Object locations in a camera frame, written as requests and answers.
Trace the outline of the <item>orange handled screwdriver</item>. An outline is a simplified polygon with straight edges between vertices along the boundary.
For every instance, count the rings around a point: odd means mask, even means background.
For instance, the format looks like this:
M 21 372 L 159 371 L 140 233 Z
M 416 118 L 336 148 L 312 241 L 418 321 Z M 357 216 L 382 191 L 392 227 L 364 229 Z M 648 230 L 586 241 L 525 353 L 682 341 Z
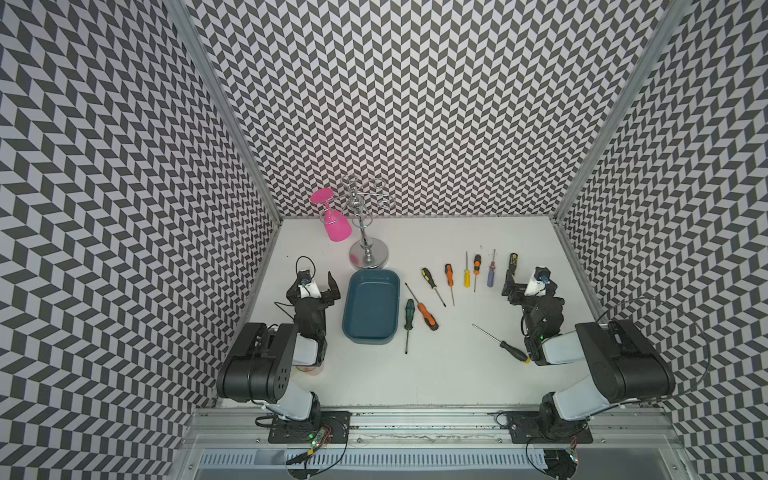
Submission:
M 448 263 L 448 264 L 446 264 L 444 266 L 444 272 L 445 272 L 447 284 L 448 284 L 448 287 L 449 287 L 449 290 L 450 290 L 450 293 L 451 293 L 452 305 L 455 305 L 455 297 L 454 297 L 454 291 L 453 291 L 453 287 L 454 287 L 454 273 L 453 273 L 452 265 L 450 263 Z

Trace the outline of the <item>green black screwdriver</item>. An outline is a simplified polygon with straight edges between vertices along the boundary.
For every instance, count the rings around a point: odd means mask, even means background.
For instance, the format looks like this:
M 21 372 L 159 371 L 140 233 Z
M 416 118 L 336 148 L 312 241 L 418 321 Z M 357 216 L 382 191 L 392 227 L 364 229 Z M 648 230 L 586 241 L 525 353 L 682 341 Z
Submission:
M 405 306 L 405 324 L 404 324 L 404 328 L 406 331 L 406 343 L 404 348 L 405 354 L 408 354 L 409 352 L 410 332 L 413 329 L 414 314 L 415 314 L 415 302 L 413 299 L 408 299 Z

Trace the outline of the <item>orange black long screwdriver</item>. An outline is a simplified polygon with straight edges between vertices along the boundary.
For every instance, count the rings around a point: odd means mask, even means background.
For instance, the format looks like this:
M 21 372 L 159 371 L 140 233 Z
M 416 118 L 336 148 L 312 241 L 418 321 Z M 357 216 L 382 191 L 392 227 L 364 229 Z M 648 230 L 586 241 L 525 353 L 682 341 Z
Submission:
M 426 308 L 426 306 L 418 300 L 414 292 L 411 290 L 410 286 L 407 283 L 404 283 L 405 287 L 408 289 L 408 291 L 411 293 L 411 296 L 413 297 L 413 300 L 416 303 L 416 307 L 418 311 L 421 313 L 422 318 L 424 319 L 424 322 L 428 326 L 428 328 L 431 331 L 436 331 L 439 329 L 439 324 L 437 323 L 434 316 L 429 312 L 429 310 Z

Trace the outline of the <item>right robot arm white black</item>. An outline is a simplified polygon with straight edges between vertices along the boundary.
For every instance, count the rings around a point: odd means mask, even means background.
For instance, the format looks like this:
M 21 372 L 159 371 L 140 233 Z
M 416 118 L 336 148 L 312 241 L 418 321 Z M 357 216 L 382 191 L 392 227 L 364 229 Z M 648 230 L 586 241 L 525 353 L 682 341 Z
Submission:
M 556 295 L 551 271 L 537 267 L 526 284 L 515 281 L 512 256 L 502 288 L 510 304 L 522 310 L 524 350 L 505 341 L 500 347 L 523 363 L 557 366 L 584 361 L 589 375 L 542 397 L 535 412 L 507 415 L 513 441 L 560 442 L 588 433 L 588 420 L 624 403 L 653 401 L 673 393 L 670 365 L 630 320 L 579 323 L 561 331 L 565 300 Z

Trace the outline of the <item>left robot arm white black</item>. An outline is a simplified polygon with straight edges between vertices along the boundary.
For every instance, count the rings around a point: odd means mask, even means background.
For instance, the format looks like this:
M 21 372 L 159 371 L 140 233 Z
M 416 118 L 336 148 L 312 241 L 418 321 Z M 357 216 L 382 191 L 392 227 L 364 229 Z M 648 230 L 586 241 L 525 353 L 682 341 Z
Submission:
M 320 290 L 308 270 L 296 274 L 286 292 L 294 308 L 289 323 L 245 324 L 227 355 L 216 381 L 220 398 L 262 405 L 279 420 L 320 426 L 318 396 L 291 380 L 295 367 L 319 368 L 328 347 L 326 309 L 341 299 L 338 284 L 327 276 Z

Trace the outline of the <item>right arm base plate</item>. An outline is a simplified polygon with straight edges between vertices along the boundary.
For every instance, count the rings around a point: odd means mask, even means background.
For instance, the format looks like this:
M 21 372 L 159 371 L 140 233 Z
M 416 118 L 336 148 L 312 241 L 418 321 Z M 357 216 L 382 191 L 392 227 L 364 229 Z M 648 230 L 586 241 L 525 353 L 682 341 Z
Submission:
M 503 414 L 513 444 L 533 443 L 577 445 L 591 444 L 593 435 L 586 420 L 566 421 L 557 414 L 534 411 L 508 411 Z

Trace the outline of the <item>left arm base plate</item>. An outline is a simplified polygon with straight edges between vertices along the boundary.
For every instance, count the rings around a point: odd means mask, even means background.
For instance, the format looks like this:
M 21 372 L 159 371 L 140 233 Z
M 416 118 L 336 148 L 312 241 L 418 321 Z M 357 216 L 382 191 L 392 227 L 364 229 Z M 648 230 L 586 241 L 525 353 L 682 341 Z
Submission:
M 346 410 L 321 411 L 314 420 L 293 421 L 275 418 L 269 428 L 270 444 L 308 444 L 310 436 L 323 426 L 330 428 L 330 444 L 344 444 L 349 438 L 352 413 Z

